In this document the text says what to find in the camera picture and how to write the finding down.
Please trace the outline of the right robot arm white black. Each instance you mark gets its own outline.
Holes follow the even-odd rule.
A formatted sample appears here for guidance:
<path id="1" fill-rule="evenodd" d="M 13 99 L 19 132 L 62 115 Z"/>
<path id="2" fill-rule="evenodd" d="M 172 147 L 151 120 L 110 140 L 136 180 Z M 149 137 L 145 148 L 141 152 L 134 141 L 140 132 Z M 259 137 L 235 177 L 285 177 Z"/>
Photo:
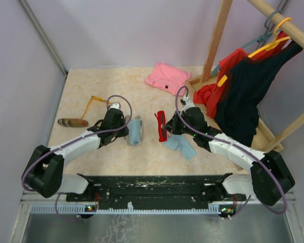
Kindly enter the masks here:
<path id="1" fill-rule="evenodd" d="M 199 147 L 221 155 L 247 171 L 246 175 L 228 175 L 217 186 L 216 194 L 221 200 L 244 194 L 255 196 L 266 206 L 274 206 L 281 199 L 286 201 L 286 193 L 295 185 L 280 153 L 259 151 L 237 142 L 209 126 L 197 107 L 175 112 L 162 127 L 173 135 L 191 135 Z"/>

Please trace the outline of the light blue cloth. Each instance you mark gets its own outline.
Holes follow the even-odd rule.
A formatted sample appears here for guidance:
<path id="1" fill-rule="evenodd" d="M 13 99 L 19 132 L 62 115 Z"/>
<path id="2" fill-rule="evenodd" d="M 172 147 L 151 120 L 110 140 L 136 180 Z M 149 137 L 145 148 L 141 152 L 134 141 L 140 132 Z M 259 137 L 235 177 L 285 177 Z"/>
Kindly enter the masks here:
<path id="1" fill-rule="evenodd" d="M 163 144 L 173 151 L 180 151 L 186 160 L 190 160 L 197 155 L 195 149 L 183 135 L 169 135 Z"/>
<path id="2" fill-rule="evenodd" d="M 141 142 L 141 120 L 136 118 L 129 122 L 129 144 L 134 146 Z"/>

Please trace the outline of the red sunglasses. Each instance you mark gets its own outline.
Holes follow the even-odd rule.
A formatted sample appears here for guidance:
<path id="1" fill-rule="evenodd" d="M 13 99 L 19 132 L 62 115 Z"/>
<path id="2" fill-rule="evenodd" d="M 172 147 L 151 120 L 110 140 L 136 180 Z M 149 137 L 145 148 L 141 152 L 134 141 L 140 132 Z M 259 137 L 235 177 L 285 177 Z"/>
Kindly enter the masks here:
<path id="1" fill-rule="evenodd" d="M 163 125 L 166 124 L 166 116 L 163 110 L 158 111 L 155 113 L 155 117 L 158 122 L 158 135 L 159 135 L 159 142 L 166 142 L 168 140 L 167 131 L 163 128 Z"/>

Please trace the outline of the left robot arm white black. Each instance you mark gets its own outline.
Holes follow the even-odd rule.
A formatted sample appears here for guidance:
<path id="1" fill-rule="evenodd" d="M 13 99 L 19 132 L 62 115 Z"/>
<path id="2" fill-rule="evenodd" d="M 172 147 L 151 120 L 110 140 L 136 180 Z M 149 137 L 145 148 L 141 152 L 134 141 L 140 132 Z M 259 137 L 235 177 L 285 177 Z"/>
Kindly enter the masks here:
<path id="1" fill-rule="evenodd" d="M 65 174 L 64 166 L 82 155 L 112 143 L 129 133 L 119 104 L 107 109 L 104 119 L 80 136 L 58 146 L 35 148 L 22 175 L 22 186 L 44 198 L 56 193 L 75 193 L 85 201 L 95 195 L 95 188 L 84 175 Z"/>

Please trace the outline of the map print glasses case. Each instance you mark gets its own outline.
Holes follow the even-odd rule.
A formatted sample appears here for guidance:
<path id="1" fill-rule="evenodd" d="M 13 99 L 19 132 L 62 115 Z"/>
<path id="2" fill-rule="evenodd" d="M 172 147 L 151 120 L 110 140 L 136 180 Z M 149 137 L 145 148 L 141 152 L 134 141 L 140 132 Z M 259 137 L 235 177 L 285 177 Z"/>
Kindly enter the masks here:
<path id="1" fill-rule="evenodd" d="M 129 134 L 124 137 L 126 143 L 129 146 L 136 146 L 140 144 L 143 140 L 143 126 L 141 116 L 136 116 L 132 118 L 127 124 L 129 129 Z"/>

